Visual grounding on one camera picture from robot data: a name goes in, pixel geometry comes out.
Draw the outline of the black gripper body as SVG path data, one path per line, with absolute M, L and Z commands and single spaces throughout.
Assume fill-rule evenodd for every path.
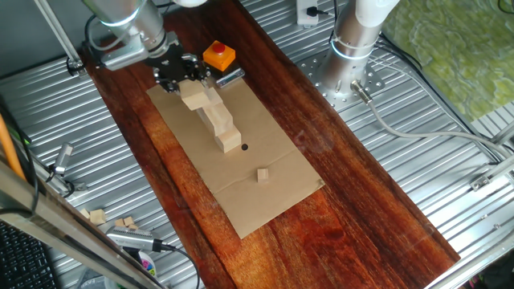
M 147 58 L 145 64 L 151 68 L 159 68 L 168 78 L 179 84 L 181 81 L 188 79 L 182 64 L 184 54 L 186 52 L 181 45 L 170 45 L 167 52 L 156 58 Z

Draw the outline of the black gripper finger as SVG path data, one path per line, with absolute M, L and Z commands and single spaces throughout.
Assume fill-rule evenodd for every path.
M 184 54 L 182 56 L 182 64 L 188 79 L 206 83 L 207 79 L 210 77 L 210 69 L 206 67 L 202 60 L 196 55 L 190 53 Z
M 167 91 L 168 93 L 179 93 L 180 89 L 176 81 L 173 79 L 168 78 L 163 71 L 161 71 L 159 68 L 154 67 L 153 68 L 153 76 L 155 79 L 155 82 L 161 87 Z

